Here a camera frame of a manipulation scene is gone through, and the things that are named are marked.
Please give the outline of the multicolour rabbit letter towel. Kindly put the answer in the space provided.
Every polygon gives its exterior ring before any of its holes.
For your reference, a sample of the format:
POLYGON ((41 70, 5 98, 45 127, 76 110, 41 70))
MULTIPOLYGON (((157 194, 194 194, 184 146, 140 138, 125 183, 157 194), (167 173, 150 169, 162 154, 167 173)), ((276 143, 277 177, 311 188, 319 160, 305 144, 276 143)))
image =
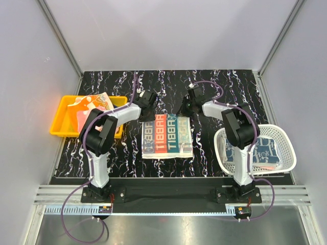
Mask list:
POLYGON ((193 156, 190 119, 175 114, 157 114, 142 123, 142 158, 171 159, 193 156))

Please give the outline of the pink white towel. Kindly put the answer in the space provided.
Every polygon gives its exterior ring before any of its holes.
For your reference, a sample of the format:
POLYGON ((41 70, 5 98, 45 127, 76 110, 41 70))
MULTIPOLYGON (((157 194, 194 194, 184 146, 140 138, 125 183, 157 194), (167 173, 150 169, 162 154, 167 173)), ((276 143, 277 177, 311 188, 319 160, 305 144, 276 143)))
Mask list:
MULTIPOLYGON (((87 110, 87 111, 78 111, 77 112, 77 132, 78 133, 81 133, 83 127, 84 127, 84 124, 86 123, 86 120, 90 114, 91 110, 87 110)), ((102 130, 102 127, 103 126, 96 126, 96 129, 98 131, 101 131, 102 130)), ((119 126, 116 128, 115 130, 115 134, 119 133, 120 132, 120 129, 122 129, 123 126, 119 126)))

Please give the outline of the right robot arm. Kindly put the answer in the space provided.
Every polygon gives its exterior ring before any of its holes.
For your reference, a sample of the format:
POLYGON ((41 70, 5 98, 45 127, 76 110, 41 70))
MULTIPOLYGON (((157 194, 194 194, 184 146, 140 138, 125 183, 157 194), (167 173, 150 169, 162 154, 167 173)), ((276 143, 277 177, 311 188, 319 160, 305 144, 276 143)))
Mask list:
POLYGON ((197 113, 223 121, 227 140, 234 148, 234 184, 229 192, 235 201, 246 201, 255 189, 251 168, 253 148, 260 134, 249 105, 230 105, 211 100, 197 85, 189 85, 187 91, 177 115, 191 117, 197 113))

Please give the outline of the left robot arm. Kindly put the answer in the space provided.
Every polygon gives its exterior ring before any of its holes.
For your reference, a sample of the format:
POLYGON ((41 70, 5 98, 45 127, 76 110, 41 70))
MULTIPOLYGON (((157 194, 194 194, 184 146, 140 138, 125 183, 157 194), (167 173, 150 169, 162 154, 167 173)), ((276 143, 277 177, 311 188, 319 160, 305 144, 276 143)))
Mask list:
POLYGON ((99 202, 105 202, 112 196, 107 157, 114 143, 115 131, 133 120, 154 121, 157 100, 157 93, 143 90, 138 92, 136 98, 129 103, 113 110, 91 110, 79 134, 79 140, 88 158, 90 172, 89 180, 84 185, 86 196, 99 202))

